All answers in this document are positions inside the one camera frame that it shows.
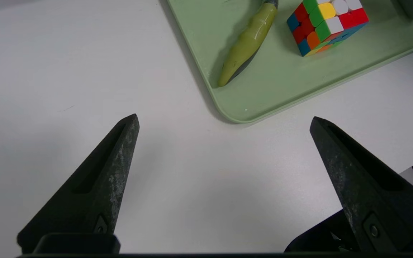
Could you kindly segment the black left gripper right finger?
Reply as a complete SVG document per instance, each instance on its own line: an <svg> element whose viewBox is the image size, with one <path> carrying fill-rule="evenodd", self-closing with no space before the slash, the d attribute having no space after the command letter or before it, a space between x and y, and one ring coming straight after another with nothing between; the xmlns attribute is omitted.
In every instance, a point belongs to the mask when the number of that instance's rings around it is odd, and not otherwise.
<svg viewBox="0 0 413 258"><path fill-rule="evenodd" d="M413 186L332 122L310 133L360 250L413 253Z"/></svg>

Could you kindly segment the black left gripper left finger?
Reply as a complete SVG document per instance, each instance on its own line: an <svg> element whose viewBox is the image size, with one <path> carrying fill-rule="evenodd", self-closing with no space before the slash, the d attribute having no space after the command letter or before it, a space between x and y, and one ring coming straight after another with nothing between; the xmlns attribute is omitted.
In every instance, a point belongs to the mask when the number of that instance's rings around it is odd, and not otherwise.
<svg viewBox="0 0 413 258"><path fill-rule="evenodd" d="M121 119L18 233L23 253L118 253L114 230L139 134Z"/></svg>

